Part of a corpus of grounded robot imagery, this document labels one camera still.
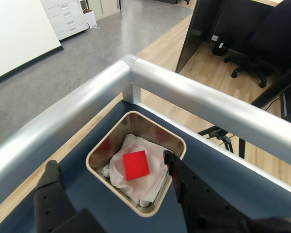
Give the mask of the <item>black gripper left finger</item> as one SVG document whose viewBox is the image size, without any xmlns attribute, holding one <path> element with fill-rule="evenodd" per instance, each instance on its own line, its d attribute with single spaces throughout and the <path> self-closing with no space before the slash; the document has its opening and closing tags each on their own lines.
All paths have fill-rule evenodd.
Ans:
<svg viewBox="0 0 291 233">
<path fill-rule="evenodd" d="M 47 162 L 33 191 L 33 203 L 38 233 L 53 233 L 76 214 L 65 192 L 61 167 L 55 160 Z"/>
</svg>

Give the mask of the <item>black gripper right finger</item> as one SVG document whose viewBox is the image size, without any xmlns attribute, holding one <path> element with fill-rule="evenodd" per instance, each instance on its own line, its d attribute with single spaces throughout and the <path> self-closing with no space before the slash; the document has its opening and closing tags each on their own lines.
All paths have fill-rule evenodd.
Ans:
<svg viewBox="0 0 291 233">
<path fill-rule="evenodd" d="M 248 233 L 241 213 L 171 151 L 163 152 L 189 233 Z"/>
</svg>

